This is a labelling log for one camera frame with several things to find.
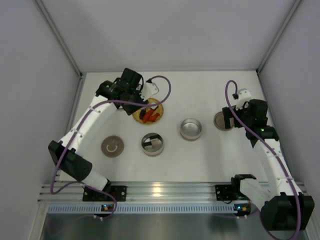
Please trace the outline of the black sea cucumber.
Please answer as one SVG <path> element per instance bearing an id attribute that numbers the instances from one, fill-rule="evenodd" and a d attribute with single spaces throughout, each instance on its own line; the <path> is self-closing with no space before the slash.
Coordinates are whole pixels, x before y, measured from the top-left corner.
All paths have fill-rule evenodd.
<path id="1" fill-rule="evenodd" d="M 140 111 L 140 113 L 139 113 L 139 119 L 140 120 L 143 120 L 143 118 L 144 118 L 144 116 L 145 116 L 145 114 L 147 113 L 147 110 L 144 108 L 144 109 L 142 109 L 141 111 Z"/>

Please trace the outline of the red sausage piece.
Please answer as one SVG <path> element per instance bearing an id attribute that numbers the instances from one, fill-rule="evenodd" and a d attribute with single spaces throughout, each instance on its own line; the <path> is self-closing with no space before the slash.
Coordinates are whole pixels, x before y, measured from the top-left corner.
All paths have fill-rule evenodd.
<path id="1" fill-rule="evenodd" d="M 151 122 L 151 123 L 154 123 L 158 120 L 158 118 L 160 118 L 161 114 L 156 112 L 156 113 L 153 113 L 152 115 L 149 116 L 148 118 L 148 122 Z"/>
<path id="2" fill-rule="evenodd" d="M 153 115 L 153 113 L 154 113 L 154 110 L 150 110 L 150 111 L 146 112 L 142 121 L 144 123 L 146 123 L 149 120 L 149 118 Z"/>

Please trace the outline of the white sushi roll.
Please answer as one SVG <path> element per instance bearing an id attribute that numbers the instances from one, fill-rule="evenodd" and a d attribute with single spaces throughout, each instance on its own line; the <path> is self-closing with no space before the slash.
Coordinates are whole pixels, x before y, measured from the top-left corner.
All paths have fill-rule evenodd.
<path id="1" fill-rule="evenodd" d="M 145 149 L 145 150 L 149 150 L 149 149 L 152 149 L 153 148 L 153 144 L 150 140 L 148 141 L 145 141 L 142 143 L 142 147 Z"/>

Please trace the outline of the salmon sushi roll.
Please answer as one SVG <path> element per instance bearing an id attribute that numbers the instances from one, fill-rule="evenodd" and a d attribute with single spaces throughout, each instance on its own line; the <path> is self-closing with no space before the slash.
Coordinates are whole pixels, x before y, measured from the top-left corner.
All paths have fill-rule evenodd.
<path id="1" fill-rule="evenodd" d="M 149 139 L 152 142 L 153 148 L 156 148 L 162 143 L 158 134 L 152 135 Z"/>

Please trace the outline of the metal tongs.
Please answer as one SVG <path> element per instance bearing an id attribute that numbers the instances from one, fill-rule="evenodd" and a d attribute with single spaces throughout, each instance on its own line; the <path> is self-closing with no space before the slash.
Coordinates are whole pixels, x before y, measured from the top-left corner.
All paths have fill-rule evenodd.
<path id="1" fill-rule="evenodd" d="M 141 108 L 140 110 L 141 111 L 145 111 L 145 112 L 148 112 L 148 111 L 155 111 L 156 109 L 158 108 L 158 105 L 155 105 L 155 106 L 149 106 L 149 107 L 143 107 Z"/>

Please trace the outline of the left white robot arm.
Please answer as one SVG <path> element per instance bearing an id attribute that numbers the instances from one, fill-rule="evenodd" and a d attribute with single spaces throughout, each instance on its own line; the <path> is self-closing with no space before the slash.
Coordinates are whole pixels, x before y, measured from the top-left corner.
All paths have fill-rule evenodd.
<path id="1" fill-rule="evenodd" d="M 117 109 L 124 107 L 131 115 L 146 103 L 141 97 L 143 88 L 143 76 L 129 68 L 125 68 L 114 81 L 102 82 L 78 122 L 59 141 L 49 144 L 55 166 L 75 181 L 108 193 L 110 180 L 93 169 L 93 164 L 84 158 L 85 151 L 103 123 Z"/>

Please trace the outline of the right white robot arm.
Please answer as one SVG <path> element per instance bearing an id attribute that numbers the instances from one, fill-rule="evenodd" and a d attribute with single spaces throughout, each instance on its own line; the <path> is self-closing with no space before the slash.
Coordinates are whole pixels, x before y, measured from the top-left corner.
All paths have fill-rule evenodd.
<path id="1" fill-rule="evenodd" d="M 264 100 L 245 101 L 241 109 L 222 108 L 226 129 L 245 128 L 245 136 L 261 161 L 269 183 L 263 189 L 253 175 L 237 175 L 238 189 L 259 209 L 268 231 L 305 230 L 315 207 L 313 198 L 303 194 L 294 181 L 281 151 L 279 136 L 267 124 L 268 105 Z"/>

